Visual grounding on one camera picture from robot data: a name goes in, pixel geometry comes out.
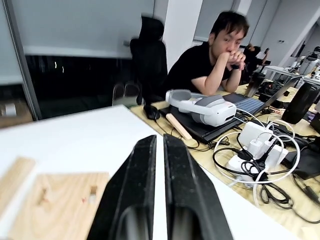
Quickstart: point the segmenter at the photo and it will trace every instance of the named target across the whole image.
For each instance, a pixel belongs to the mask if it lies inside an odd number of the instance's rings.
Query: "person in background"
[[[249,76],[257,69],[258,65],[262,66],[265,64],[268,58],[269,48],[265,50],[263,59],[257,58],[260,51],[261,47],[253,46],[251,43],[249,43],[243,51],[243,54],[245,55],[244,62]]]
[[[220,13],[208,42],[186,50],[171,68],[163,93],[171,89],[214,95],[220,86],[234,92],[245,67],[246,56],[239,51],[249,24],[245,16],[233,11]]]

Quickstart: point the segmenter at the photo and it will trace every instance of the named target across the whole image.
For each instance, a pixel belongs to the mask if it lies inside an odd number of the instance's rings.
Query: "computer mouse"
[[[157,120],[160,118],[160,113],[155,106],[145,105],[143,110],[146,114],[146,117],[150,120]]]

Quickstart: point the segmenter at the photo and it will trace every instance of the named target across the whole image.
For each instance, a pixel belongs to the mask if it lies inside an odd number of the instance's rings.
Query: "chair headrest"
[[[158,41],[164,34],[164,24],[156,18],[141,16],[142,26],[139,40],[142,41]]]

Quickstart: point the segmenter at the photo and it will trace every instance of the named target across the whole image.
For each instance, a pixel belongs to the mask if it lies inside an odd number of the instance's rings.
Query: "vr headset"
[[[205,96],[186,89],[167,91],[165,100],[179,112],[191,114],[194,121],[218,127],[231,121],[237,111],[236,105],[221,95]]]

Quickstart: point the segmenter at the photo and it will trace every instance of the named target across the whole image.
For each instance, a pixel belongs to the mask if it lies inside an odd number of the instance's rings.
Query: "laptop keyboard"
[[[246,98],[242,101],[235,103],[237,109],[245,110],[251,114],[260,108],[264,103],[254,98]]]

